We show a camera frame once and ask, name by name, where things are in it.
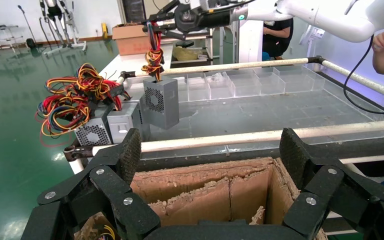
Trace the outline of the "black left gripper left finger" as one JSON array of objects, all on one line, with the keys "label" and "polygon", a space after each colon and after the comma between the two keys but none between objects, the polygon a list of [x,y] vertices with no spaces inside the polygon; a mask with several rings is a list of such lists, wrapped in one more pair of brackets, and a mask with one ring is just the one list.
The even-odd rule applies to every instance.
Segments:
[{"label": "black left gripper left finger", "polygon": [[100,149],[84,170],[43,191],[22,233],[24,240],[72,240],[97,213],[124,240],[143,240],[161,225],[159,216],[131,188],[141,158],[136,128]]}]

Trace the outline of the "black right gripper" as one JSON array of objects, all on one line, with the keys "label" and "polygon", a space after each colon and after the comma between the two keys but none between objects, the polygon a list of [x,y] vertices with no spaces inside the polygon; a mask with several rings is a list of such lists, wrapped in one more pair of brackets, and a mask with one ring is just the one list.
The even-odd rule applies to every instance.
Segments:
[{"label": "black right gripper", "polygon": [[161,33],[168,38],[186,40],[186,34],[189,32],[230,25],[233,9],[241,6],[242,4],[238,3],[229,8],[215,9],[213,11],[192,10],[189,4],[182,4],[179,0],[172,0],[157,13],[151,14],[148,21],[160,22],[174,19],[178,31],[175,30],[174,25],[144,25],[142,31],[147,33],[151,29],[153,33]]}]

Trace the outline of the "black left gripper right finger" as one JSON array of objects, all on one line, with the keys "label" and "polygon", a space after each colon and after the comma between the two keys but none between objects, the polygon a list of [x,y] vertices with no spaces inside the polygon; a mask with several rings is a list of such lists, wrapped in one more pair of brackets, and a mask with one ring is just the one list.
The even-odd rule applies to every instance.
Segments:
[{"label": "black left gripper right finger", "polygon": [[330,212],[341,215],[366,240],[384,240],[384,185],[347,168],[337,157],[304,143],[284,128],[282,164],[300,193],[282,224],[306,240],[316,237]]}]

